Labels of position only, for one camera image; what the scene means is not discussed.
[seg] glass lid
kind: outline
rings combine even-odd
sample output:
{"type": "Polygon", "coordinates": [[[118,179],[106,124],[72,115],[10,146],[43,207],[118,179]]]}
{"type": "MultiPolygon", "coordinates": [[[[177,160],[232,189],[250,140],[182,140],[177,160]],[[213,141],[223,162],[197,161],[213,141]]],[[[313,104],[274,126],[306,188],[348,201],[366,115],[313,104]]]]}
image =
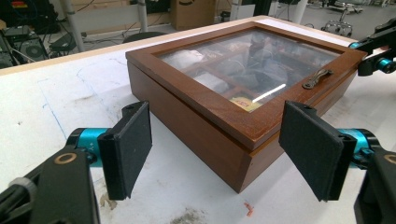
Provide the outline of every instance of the glass lid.
{"type": "Polygon", "coordinates": [[[159,58],[252,112],[337,56],[252,29],[167,52],[159,58]]]}

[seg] wooden box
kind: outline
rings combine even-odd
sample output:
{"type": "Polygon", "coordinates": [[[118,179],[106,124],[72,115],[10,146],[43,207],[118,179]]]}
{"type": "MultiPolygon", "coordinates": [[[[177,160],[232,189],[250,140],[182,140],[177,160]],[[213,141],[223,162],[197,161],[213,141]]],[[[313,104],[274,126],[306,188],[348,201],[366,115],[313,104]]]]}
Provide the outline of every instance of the wooden box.
{"type": "Polygon", "coordinates": [[[364,56],[254,21],[126,53],[133,94],[236,192],[283,153],[285,100],[325,113],[364,56]]]}

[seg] gray floor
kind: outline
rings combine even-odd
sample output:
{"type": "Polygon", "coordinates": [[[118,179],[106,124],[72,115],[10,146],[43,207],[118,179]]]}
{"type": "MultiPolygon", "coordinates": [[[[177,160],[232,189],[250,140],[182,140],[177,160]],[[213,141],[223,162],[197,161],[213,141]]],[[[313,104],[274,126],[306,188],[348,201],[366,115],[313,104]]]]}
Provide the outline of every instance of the gray floor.
{"type": "MultiPolygon", "coordinates": [[[[276,17],[282,20],[293,18],[293,14],[295,11],[295,5],[291,5],[289,8],[287,5],[280,5],[277,9],[276,17]]],[[[353,25],[353,39],[363,39],[364,37],[371,35],[374,32],[374,28],[386,21],[396,17],[396,5],[388,5],[387,7],[379,7],[379,6],[362,6],[363,12],[356,14],[350,13],[346,15],[345,21],[353,25]]],[[[327,21],[336,20],[338,21],[341,16],[342,11],[340,10],[332,10],[329,7],[320,7],[319,4],[313,4],[306,7],[303,18],[302,25],[313,26],[315,29],[319,29],[323,27],[327,21]]],[[[158,31],[164,33],[173,33],[176,30],[170,24],[150,26],[148,28],[149,31],[158,31]]],[[[119,31],[112,32],[106,34],[99,35],[88,35],[84,38],[84,46],[86,50],[91,49],[100,49],[109,46],[114,46],[122,43],[122,40],[128,36],[139,33],[138,29],[128,30],[128,31],[119,31]]],[[[56,35],[52,35],[51,39],[45,40],[45,45],[48,45],[50,42],[59,38],[65,34],[64,29],[56,35]]],[[[75,48],[72,53],[77,53],[78,50],[75,48]]]]}

